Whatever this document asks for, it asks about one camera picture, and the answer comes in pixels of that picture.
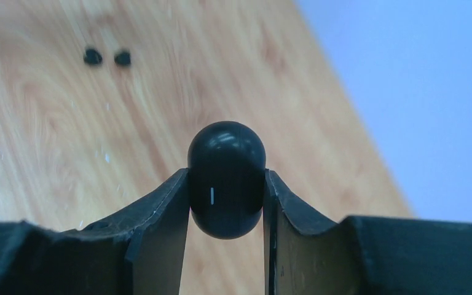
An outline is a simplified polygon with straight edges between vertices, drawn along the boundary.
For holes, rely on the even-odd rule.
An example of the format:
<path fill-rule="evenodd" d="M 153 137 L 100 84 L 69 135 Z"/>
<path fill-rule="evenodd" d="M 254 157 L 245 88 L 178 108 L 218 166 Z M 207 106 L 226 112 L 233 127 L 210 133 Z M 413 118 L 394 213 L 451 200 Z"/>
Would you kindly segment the black oval case cover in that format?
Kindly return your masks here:
<path fill-rule="evenodd" d="M 257 134 L 233 121 L 210 124 L 192 140 L 188 155 L 192 217 L 207 235 L 231 240 L 261 218 L 266 152 Z"/>

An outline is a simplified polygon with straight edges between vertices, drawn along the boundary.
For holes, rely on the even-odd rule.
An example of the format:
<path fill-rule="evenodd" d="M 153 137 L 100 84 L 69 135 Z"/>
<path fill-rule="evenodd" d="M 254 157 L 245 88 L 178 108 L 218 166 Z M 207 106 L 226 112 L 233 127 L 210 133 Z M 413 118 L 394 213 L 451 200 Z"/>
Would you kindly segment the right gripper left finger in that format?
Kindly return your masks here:
<path fill-rule="evenodd" d="M 178 294 L 187 170 L 82 230 L 0 222 L 0 294 Z"/>

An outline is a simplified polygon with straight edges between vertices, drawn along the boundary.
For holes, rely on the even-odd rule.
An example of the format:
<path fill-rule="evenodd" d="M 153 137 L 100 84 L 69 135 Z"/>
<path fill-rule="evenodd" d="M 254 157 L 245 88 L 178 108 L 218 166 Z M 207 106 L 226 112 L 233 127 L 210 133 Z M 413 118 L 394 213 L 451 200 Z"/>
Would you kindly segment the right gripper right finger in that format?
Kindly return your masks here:
<path fill-rule="evenodd" d="M 334 222 L 265 173 L 266 294 L 472 294 L 472 223 Z"/>

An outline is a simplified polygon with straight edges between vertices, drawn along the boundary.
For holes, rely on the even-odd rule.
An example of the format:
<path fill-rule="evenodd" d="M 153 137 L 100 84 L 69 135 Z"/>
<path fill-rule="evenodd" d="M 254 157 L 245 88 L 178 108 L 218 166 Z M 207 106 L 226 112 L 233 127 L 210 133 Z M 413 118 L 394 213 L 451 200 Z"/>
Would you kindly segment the black ear hook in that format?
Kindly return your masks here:
<path fill-rule="evenodd" d="M 129 50 L 118 51 L 114 56 L 114 62 L 117 66 L 129 67 L 131 66 L 131 53 Z"/>
<path fill-rule="evenodd" d="M 103 57 L 99 51 L 95 48 L 86 48 L 84 55 L 83 55 L 83 61 L 86 65 L 89 66 L 98 66 L 102 64 Z"/>

